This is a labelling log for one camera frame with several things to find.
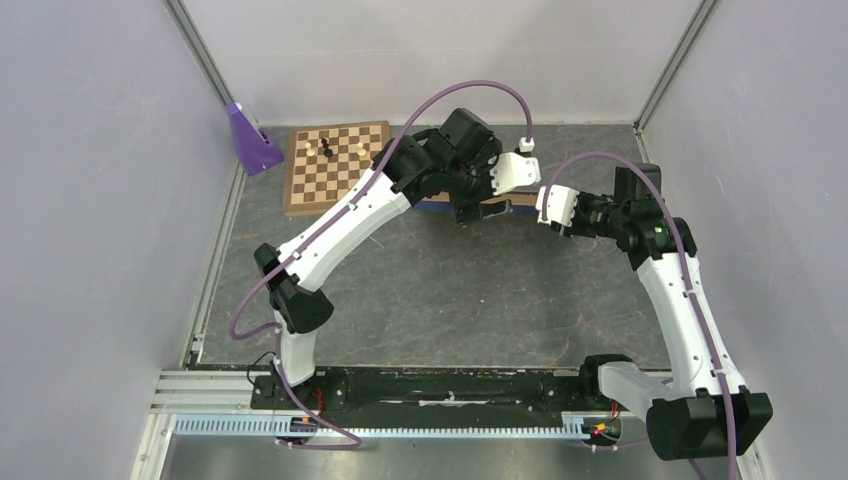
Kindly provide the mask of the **wooden picture frame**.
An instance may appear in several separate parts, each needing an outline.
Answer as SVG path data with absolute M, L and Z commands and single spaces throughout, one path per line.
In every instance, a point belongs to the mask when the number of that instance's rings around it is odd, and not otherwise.
M 504 195 L 496 196 L 482 201 L 483 205 L 495 204 L 501 201 L 509 201 L 511 212 L 518 215 L 536 215 L 535 204 L 537 191 L 512 191 Z M 431 198 L 424 198 L 413 206 L 414 210 L 428 212 L 453 212 L 454 208 L 449 201 L 447 193 L 441 193 Z

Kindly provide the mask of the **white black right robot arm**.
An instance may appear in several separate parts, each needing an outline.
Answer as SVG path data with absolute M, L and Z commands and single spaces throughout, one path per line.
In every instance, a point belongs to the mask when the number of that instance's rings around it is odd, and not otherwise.
M 645 423 L 662 460 L 741 456 L 773 416 L 727 351 L 700 278 L 686 222 L 672 216 L 657 186 L 658 167 L 619 167 L 611 195 L 556 185 L 544 200 L 547 222 L 563 236 L 607 238 L 624 252 L 652 303 L 671 361 L 664 383 L 627 356 L 587 357 L 577 392 L 591 408 L 610 401 Z

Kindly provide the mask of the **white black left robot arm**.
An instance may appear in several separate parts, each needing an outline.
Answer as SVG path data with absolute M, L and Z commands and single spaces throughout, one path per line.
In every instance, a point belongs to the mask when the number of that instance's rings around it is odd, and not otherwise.
M 335 268 L 372 233 L 421 200 L 447 193 L 458 213 L 495 195 L 491 171 L 503 154 L 493 130 L 465 108 L 434 128 L 388 141 L 347 194 L 289 242 L 255 252 L 279 337 L 276 396 L 291 408 L 314 393 L 317 330 L 334 312 L 322 286 Z

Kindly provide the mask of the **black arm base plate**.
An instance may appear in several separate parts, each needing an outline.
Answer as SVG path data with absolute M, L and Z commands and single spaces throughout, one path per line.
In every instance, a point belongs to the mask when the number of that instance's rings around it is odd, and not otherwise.
M 594 378 L 573 369 L 319 366 L 293 388 L 321 412 L 378 404 L 411 406 L 531 405 L 535 410 L 611 410 Z

